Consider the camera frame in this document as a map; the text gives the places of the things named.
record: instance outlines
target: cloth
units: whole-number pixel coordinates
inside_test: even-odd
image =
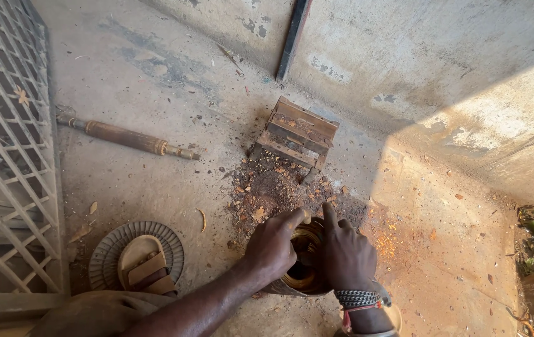
[[[130,291],[92,291],[47,312],[26,337],[115,336],[176,300]]]

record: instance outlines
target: concrete wall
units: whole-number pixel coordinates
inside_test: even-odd
[[[293,1],[143,0],[275,74]],[[314,0],[289,81],[534,203],[534,1]]]

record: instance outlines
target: red string bracelet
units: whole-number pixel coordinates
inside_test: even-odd
[[[365,306],[358,306],[357,308],[350,308],[350,309],[344,309],[344,319],[342,321],[342,330],[344,332],[350,332],[350,315],[348,315],[351,311],[357,311],[357,310],[364,310],[364,309],[371,309],[371,308],[381,308],[381,301],[377,301],[377,303],[373,305],[365,305]]]

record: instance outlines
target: black braided bracelet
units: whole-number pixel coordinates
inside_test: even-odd
[[[337,290],[333,292],[344,309],[375,305],[381,300],[379,293],[362,290]]]

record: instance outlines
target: hand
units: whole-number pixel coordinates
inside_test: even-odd
[[[338,221],[331,203],[323,203],[325,273],[334,290],[374,291],[377,250],[348,220]]]
[[[297,208],[280,213],[255,228],[240,263],[251,273],[258,273],[261,288],[282,277],[296,263],[290,239],[307,216],[308,212]]]

